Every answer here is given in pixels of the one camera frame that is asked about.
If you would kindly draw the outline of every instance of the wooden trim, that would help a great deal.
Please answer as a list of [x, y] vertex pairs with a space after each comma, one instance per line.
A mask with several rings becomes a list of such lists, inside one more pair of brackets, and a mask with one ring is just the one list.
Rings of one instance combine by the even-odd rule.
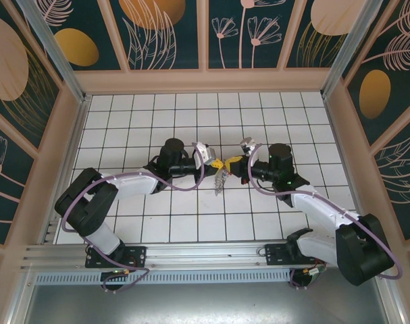
[[287, 69], [288, 59], [293, 50], [294, 41], [296, 40], [299, 25], [301, 25], [302, 17], [304, 16], [305, 7], [307, 6], [307, 0], [296, 0], [290, 21], [287, 26], [286, 36], [284, 37], [283, 46], [281, 48], [280, 58], [277, 63], [277, 70]]
[[364, 47], [359, 52], [355, 62], [353, 62], [352, 68], [346, 75], [346, 78], [344, 79], [344, 82], [343, 82], [345, 86], [348, 86], [351, 83], [353, 77], [355, 76], [356, 72], [361, 66], [361, 62], [365, 59], [365, 56], [367, 56], [369, 50], [375, 43], [379, 33], [382, 31], [389, 17], [392, 15], [395, 7], [399, 4], [399, 1], [400, 0], [391, 0], [391, 2], [388, 4], [388, 7], [384, 10], [382, 17], [380, 17], [380, 19], [378, 20], [378, 23], [376, 24], [373, 31], [371, 32], [367, 42], [365, 42]]
[[111, 45], [115, 51], [116, 58], [118, 59], [119, 67], [122, 72], [127, 72], [129, 70], [128, 62], [124, 52], [124, 46], [120, 35], [118, 32], [118, 27], [116, 26], [116, 21], [111, 10], [110, 3], [105, 0], [97, 0], [98, 6], [103, 16], [103, 21], [109, 34]]

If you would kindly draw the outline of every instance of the floral wallpaper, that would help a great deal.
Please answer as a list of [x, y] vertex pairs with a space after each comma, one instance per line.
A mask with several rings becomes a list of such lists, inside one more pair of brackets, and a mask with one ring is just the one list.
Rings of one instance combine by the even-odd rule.
[[0, 114], [38, 148], [58, 92], [0, 2]]
[[370, 144], [410, 106], [410, 0], [399, 2], [347, 89]]
[[276, 68], [293, 4], [210, 0], [209, 69]]
[[4, 244], [34, 160], [0, 130], [0, 244]]

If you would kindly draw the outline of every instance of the purple cable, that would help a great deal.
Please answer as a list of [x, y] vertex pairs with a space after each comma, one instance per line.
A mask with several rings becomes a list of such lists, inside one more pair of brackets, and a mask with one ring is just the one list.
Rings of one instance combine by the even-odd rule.
[[378, 275], [378, 277], [382, 278], [382, 279], [391, 279], [391, 280], [397, 280], [400, 279], [403, 276], [403, 268], [401, 267], [401, 264], [399, 262], [399, 260], [396, 258], [396, 256], [391, 252], [391, 250], [385, 245], [385, 243], [383, 243], [376, 235], [374, 235], [374, 233], [372, 233], [369, 229], [367, 229], [364, 225], [362, 225], [361, 223], [359, 223], [355, 218], [351, 217], [349, 214], [346, 213], [346, 211], [344, 211], [343, 209], [341, 209], [339, 206], [335, 205], [332, 201], [329, 201], [328, 199], [324, 198], [323, 196], [321, 196], [318, 193], [313, 193], [310, 191], [285, 191], [285, 192], [266, 192], [261, 190], [257, 184], [254, 182], [253, 179], [253, 174], [251, 173], [251, 163], [253, 162], [253, 157], [256, 155], [257, 150], [262, 146], [262, 144], [258, 144], [253, 152], [251, 153], [249, 160], [248, 160], [248, 177], [250, 179], [251, 184], [253, 185], [254, 189], [256, 189], [258, 192], [260, 192], [261, 194], [265, 194], [267, 196], [283, 196], [286, 194], [306, 194], [308, 196], [312, 196], [314, 198], [317, 198], [321, 201], [323, 201], [324, 203], [326, 203], [328, 206], [332, 207], [335, 211], [338, 211], [339, 213], [341, 213], [343, 215], [343, 217], [347, 217], [348, 219], [350, 219], [354, 224], [356, 224], [359, 228], [361, 228], [365, 233], [368, 234], [368, 236], [370, 238], [372, 238], [373, 240], [376, 241], [377, 244], [379, 244], [379, 246], [386, 252], [386, 254], [392, 259], [392, 261], [394, 261], [397, 271], [398, 273], [396, 275]]
[[[197, 143], [193, 143], [194, 148], [196, 149], [196, 151], [198, 152], [198, 148], [197, 148]], [[194, 189], [197, 189], [199, 187], [199, 185], [201, 184], [201, 182], [203, 181], [203, 178], [205, 177], [205, 162], [203, 161], [203, 158], [201, 156], [201, 154], [199, 154], [199, 158], [200, 158], [200, 162], [201, 162], [201, 172], [200, 172], [200, 178], [199, 181], [191, 188], [179, 188], [176, 187], [170, 183], [168, 183], [167, 181], [165, 181], [164, 179], [161, 179], [160, 177], [154, 175], [153, 173], [149, 172], [140, 172], [140, 171], [135, 171], [135, 172], [128, 172], [128, 173], [121, 173], [121, 174], [117, 174], [117, 175], [111, 175], [108, 176], [106, 178], [101, 178], [100, 180], [97, 180], [95, 182], [93, 182], [92, 184], [90, 184], [89, 186], [87, 186], [71, 203], [71, 205], [68, 207], [67, 211], [65, 212], [65, 215], [63, 216], [62, 219], [62, 223], [61, 223], [61, 227], [62, 230], [68, 233], [74, 233], [75, 230], [74, 229], [68, 229], [66, 227], [66, 223], [68, 220], [68, 217], [70, 216], [71, 211], [73, 210], [73, 208], [77, 205], [78, 201], [84, 197], [84, 195], [92, 188], [94, 188], [95, 186], [98, 186], [100, 183], [102, 182], [106, 182], [109, 180], [113, 180], [113, 179], [122, 179], [125, 177], [129, 177], [129, 176], [147, 176], [147, 177], [151, 177], [154, 178], [160, 182], [162, 182], [163, 184], [165, 184], [166, 186], [169, 186], [172, 189], [175, 190], [179, 190], [179, 191], [191, 191]], [[132, 270], [132, 271], [145, 271], [145, 273], [143, 273], [140, 277], [138, 277], [136, 280], [134, 280], [132, 283], [122, 286], [120, 289], [116, 290], [115, 292], [122, 292], [124, 290], [127, 290], [128, 288], [131, 288], [133, 285], [135, 285], [138, 281], [140, 281], [141, 279], [143, 279], [148, 273], [149, 273], [149, 269], [148, 268], [138, 268], [138, 267], [131, 267], [129, 265], [122, 265], [120, 263], [117, 263], [113, 260], [111, 260], [107, 255], [105, 255], [103, 252], [101, 252], [96, 246], [93, 245], [93, 243], [91, 241], [89, 241], [88, 239], [84, 238], [84, 240], [90, 244], [95, 251], [97, 251], [98, 254], [100, 254], [106, 261], [110, 262], [112, 265], [115, 265], [117, 267], [121, 267], [127, 270]], [[110, 279], [113, 279], [115, 277], [123, 277], [126, 276], [125, 274], [117, 274], [117, 275], [112, 275], [110, 277], [108, 277], [106, 280], [104, 280], [103, 282], [103, 287], [104, 289], [107, 291], [107, 288], [105, 286], [105, 284], [107, 283], [107, 281], [109, 281]]]

